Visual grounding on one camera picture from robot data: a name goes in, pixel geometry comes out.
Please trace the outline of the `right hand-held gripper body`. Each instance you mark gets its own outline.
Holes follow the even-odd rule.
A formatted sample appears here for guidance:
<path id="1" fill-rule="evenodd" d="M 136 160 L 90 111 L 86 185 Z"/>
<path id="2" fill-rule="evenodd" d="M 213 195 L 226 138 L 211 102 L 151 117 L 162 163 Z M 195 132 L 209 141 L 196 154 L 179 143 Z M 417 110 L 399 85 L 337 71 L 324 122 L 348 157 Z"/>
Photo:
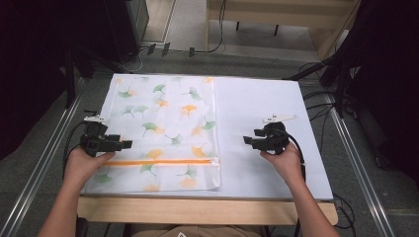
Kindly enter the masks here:
<path id="1" fill-rule="evenodd" d="M 275 154 L 281 154 L 294 138 L 286 131 L 283 123 L 284 119 L 291 119 L 291 116 L 272 115 L 263 120 L 263 130 L 266 136 L 260 141 L 259 149 L 263 151 L 273 151 Z"/>

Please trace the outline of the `person's beige trousers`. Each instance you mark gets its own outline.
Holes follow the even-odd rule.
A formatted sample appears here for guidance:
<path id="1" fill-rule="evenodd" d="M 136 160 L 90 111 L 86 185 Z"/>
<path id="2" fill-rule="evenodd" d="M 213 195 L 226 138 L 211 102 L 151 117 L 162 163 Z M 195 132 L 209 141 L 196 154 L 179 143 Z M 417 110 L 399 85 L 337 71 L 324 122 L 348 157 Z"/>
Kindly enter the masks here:
<path id="1" fill-rule="evenodd" d="M 134 224 L 130 237 L 269 237 L 265 227 L 246 225 Z"/>

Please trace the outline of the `person's left hand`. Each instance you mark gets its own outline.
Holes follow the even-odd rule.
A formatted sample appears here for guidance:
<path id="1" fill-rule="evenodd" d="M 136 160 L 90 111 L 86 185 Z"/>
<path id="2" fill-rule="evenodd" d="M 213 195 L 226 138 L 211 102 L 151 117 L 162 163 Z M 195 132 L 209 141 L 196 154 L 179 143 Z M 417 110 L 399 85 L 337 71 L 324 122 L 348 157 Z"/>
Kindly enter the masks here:
<path id="1" fill-rule="evenodd" d="M 91 157 L 82 148 L 73 149 L 66 162 L 63 185 L 80 192 L 93 174 L 115 155 L 115 152 L 106 152 Z"/>

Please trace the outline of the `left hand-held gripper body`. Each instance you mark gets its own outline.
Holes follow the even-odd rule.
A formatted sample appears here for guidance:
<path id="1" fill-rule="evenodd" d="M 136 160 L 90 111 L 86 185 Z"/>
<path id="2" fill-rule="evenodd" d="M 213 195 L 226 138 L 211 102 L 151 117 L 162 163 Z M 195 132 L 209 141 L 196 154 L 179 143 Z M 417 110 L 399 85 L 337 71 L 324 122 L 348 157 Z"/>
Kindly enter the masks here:
<path id="1" fill-rule="evenodd" d="M 106 131 L 108 127 L 104 125 L 104 120 L 95 111 L 85 111 L 87 116 L 83 119 L 85 124 L 84 133 L 80 137 L 80 145 L 85 152 L 95 157 L 98 152 L 121 151 L 116 147 L 115 141 L 110 141 Z"/>

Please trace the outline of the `person's right hand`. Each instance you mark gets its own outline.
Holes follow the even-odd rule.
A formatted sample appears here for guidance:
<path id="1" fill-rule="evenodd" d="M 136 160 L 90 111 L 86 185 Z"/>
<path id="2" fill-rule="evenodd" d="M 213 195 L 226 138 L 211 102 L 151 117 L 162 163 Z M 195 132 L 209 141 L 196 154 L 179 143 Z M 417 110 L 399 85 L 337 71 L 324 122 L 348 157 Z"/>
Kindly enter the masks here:
<path id="1" fill-rule="evenodd" d="M 294 144 L 289 143 L 280 155 L 266 151 L 261 151 L 260 155 L 273 165 L 290 188 L 303 183 L 299 153 Z"/>

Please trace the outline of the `black metal stand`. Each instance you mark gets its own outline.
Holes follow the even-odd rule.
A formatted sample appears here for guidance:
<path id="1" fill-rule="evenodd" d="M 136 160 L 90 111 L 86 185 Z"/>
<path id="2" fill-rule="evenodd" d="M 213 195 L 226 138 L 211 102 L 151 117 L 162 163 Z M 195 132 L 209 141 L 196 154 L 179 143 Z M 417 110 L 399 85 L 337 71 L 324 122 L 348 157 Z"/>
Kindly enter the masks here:
<path id="1" fill-rule="evenodd" d="M 297 74 L 287 77 L 287 80 L 298 81 L 310 74 L 313 74 L 320 69 L 325 69 L 319 79 L 322 87 L 330 87 L 334 82 L 337 82 L 336 90 L 334 93 L 334 108 L 336 109 L 339 117 L 342 119 L 344 111 L 344 95 L 346 84 L 349 82 L 351 74 L 350 69 L 354 62 L 354 55 L 343 49 L 338 49 L 333 55 L 326 59 L 315 62 L 313 65 L 298 72 Z"/>
<path id="2" fill-rule="evenodd" d="M 89 50 L 80 45 L 69 46 L 64 54 L 64 68 L 66 79 L 66 105 L 67 109 L 75 100 L 74 69 L 77 69 L 82 77 L 91 78 L 94 68 L 89 61 Z"/>

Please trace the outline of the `white table cover sheet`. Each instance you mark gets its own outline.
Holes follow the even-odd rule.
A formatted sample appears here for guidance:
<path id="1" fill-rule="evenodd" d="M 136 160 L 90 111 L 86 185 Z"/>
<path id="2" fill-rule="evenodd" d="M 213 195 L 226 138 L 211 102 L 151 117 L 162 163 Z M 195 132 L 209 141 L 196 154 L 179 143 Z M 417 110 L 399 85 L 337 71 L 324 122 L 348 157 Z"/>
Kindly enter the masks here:
<path id="1" fill-rule="evenodd" d="M 221 166 L 220 186 L 207 191 L 148 192 L 89 195 L 150 195 L 206 198 L 281 198 L 291 194 L 284 180 L 257 149 L 243 137 L 264 126 L 272 115 L 284 119 L 286 131 L 300 146 L 306 183 L 318 200 L 332 197 L 329 181 L 316 145 L 301 91 L 296 82 L 212 77 L 214 79 L 216 134 Z"/>

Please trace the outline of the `light wooden platform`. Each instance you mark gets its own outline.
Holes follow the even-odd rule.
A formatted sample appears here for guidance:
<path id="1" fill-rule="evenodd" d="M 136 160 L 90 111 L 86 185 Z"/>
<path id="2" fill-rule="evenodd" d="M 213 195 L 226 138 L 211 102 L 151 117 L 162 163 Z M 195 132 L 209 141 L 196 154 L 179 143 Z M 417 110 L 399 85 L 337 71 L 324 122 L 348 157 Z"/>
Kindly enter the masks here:
<path id="1" fill-rule="evenodd" d="M 210 20 L 225 2 L 226 21 L 308 28 L 320 59 L 325 59 L 345 30 L 350 30 L 361 0 L 206 0 L 206 46 Z"/>

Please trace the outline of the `metal floor rail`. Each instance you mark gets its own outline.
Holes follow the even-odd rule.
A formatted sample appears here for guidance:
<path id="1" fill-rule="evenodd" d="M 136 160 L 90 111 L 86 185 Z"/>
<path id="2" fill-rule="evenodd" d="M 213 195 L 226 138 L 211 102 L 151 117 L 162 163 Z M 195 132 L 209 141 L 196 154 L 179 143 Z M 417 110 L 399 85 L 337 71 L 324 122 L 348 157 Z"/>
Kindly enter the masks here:
<path id="1" fill-rule="evenodd" d="M 338 213 L 353 237 L 395 237 L 372 179 L 343 118 L 330 107 L 323 120 L 321 151 Z"/>
<path id="2" fill-rule="evenodd" d="M 18 149 L 0 161 L 0 237 L 34 237 L 42 227 L 62 172 L 62 149 L 89 81 L 76 80 L 70 107 L 59 96 Z"/>

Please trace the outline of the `black curtain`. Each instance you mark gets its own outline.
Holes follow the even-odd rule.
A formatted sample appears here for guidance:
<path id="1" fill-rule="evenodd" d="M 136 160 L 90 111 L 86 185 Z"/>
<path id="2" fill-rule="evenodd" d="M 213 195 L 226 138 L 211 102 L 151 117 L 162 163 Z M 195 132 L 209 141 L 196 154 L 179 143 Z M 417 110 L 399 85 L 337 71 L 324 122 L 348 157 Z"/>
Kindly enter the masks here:
<path id="1" fill-rule="evenodd" d="M 60 68 L 93 0 L 0 0 L 0 160 L 68 88 Z"/>
<path id="2" fill-rule="evenodd" d="M 358 69 L 346 93 L 378 164 L 419 188 L 419 0 L 361 0 L 345 44 Z"/>

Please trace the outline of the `wooden table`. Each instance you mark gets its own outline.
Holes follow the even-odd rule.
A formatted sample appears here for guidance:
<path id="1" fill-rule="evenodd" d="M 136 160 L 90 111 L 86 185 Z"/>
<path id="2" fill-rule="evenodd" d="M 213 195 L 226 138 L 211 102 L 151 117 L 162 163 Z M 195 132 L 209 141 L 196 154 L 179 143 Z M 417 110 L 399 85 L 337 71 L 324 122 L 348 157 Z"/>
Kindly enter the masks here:
<path id="1" fill-rule="evenodd" d="M 84 196 L 77 212 L 93 222 L 295 225 L 292 201 L 262 199 Z"/>

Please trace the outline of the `black computer tower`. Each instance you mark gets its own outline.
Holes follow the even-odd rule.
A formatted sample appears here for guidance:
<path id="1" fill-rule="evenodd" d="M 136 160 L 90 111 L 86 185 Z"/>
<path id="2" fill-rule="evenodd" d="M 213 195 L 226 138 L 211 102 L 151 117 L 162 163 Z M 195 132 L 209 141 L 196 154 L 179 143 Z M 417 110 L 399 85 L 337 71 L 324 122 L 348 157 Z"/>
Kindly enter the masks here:
<path id="1" fill-rule="evenodd" d="M 124 63 L 138 54 L 149 14 L 145 0 L 102 0 L 105 35 L 102 52 L 109 60 Z"/>

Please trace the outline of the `white leaf-print mesh laundry bag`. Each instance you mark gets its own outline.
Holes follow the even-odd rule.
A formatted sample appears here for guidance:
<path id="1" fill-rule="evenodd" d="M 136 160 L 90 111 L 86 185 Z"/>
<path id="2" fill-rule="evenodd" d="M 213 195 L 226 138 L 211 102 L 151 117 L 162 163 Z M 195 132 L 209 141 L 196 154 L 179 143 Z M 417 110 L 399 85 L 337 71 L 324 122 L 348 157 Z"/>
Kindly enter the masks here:
<path id="1" fill-rule="evenodd" d="M 86 194 L 207 191 L 220 186 L 214 79 L 116 74 L 99 115 L 131 140 L 87 182 Z"/>

